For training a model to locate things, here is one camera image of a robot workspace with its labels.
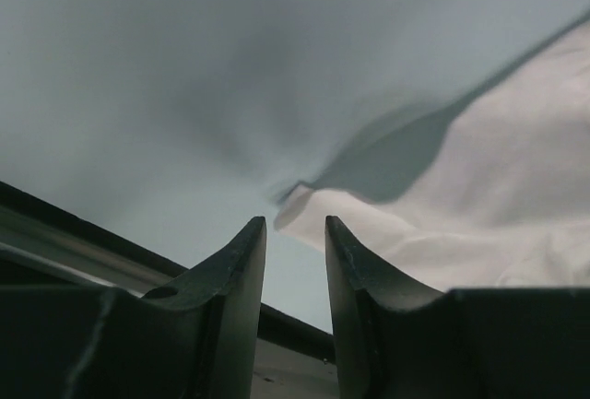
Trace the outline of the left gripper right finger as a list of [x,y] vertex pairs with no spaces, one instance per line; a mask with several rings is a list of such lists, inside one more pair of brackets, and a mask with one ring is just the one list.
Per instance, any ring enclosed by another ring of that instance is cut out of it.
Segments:
[[369,250],[336,216],[325,219],[325,264],[342,398],[377,398],[388,383],[384,319],[439,298]]

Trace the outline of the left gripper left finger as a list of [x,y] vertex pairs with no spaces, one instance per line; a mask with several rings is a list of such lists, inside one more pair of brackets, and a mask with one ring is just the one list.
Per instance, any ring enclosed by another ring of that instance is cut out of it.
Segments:
[[195,321],[184,398],[250,396],[265,265],[266,221],[253,217],[218,252],[143,296]]

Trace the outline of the white robot print t-shirt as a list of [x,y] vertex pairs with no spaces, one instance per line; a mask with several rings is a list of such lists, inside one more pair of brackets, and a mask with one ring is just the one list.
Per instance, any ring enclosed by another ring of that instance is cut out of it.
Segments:
[[589,282],[589,26],[476,96],[340,157],[298,185],[276,230],[316,249],[337,216],[426,285]]

